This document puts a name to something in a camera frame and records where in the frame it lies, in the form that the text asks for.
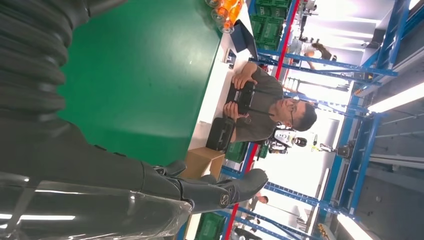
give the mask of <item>transparent plastic cover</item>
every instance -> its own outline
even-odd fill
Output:
[[[141,192],[0,172],[0,239],[160,240],[177,234],[191,210]]]

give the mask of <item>green plastic crate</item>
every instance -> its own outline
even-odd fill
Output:
[[[204,213],[200,217],[194,240],[218,240],[223,232],[225,218],[215,213]]]
[[[225,158],[236,163],[241,163],[245,159],[245,152],[248,149],[248,142],[231,143],[225,154]]]
[[[257,42],[256,46],[258,49],[276,51],[278,49],[279,44],[280,44],[280,39],[275,39],[275,40],[266,40],[266,41]]]
[[[257,5],[265,5],[265,6],[273,6],[273,7],[281,7],[288,8],[292,3],[291,0],[256,0]]]
[[[253,30],[253,36],[255,40],[261,39],[262,29],[264,29],[264,25],[267,22],[266,16],[252,15],[250,16],[250,23]]]
[[[283,23],[284,20],[275,18],[275,17],[267,17],[266,22],[263,25],[262,34],[260,35],[259,42],[273,42],[280,41],[282,32],[283,32]]]
[[[256,13],[261,16],[285,19],[290,3],[289,0],[257,0]]]
[[[268,154],[268,145],[262,145],[261,147],[260,147],[260,153],[259,153],[259,157],[260,158],[266,158],[267,157],[267,154]]]

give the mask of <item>red vertical pole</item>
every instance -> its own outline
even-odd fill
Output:
[[[253,158],[255,157],[257,150],[258,150],[258,145],[254,144],[252,151],[250,153],[250,156],[248,157],[248,160],[247,160],[247,163],[246,163],[247,164],[246,165],[246,173],[248,173],[252,168]],[[223,240],[229,240],[230,239],[231,229],[233,228],[233,224],[234,224],[234,220],[236,219],[236,214],[237,214],[238,208],[239,208],[238,203],[236,205],[234,205],[234,207],[232,208],[231,217],[229,218],[229,221],[228,221],[228,228],[225,231],[225,236],[224,236]]]
[[[285,38],[283,39],[284,45],[282,46],[281,55],[279,56],[279,59],[278,59],[277,72],[275,73],[275,78],[277,80],[280,78],[281,68],[283,66],[283,61],[284,61],[284,55],[286,54],[287,44],[289,43],[290,31],[292,30],[292,24],[293,24],[293,21],[295,20],[296,12],[298,11],[298,8],[299,8],[300,0],[295,0],[295,1],[296,3],[294,5],[293,14],[291,15],[289,22],[287,22],[286,23],[287,25],[285,26],[287,28],[287,32],[286,32],[287,34],[285,35]]]

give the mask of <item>eyeglasses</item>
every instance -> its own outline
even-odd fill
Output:
[[[295,120],[293,118],[293,112],[298,108],[298,103],[300,101],[299,96],[295,96],[292,98],[291,100],[293,102],[293,108],[290,111],[290,115],[291,115],[291,125],[294,126],[295,125]]]

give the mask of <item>man's hand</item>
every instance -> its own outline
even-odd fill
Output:
[[[232,76],[231,82],[234,84],[235,89],[242,89],[245,87],[247,82],[253,82],[255,85],[258,84],[257,81],[253,80],[252,76],[245,73],[237,73]]]
[[[237,122],[237,119],[239,118],[247,118],[249,114],[241,115],[239,114],[239,107],[237,103],[230,101],[229,103],[224,105],[224,108],[222,109],[223,114],[231,119],[234,120],[234,122]]]

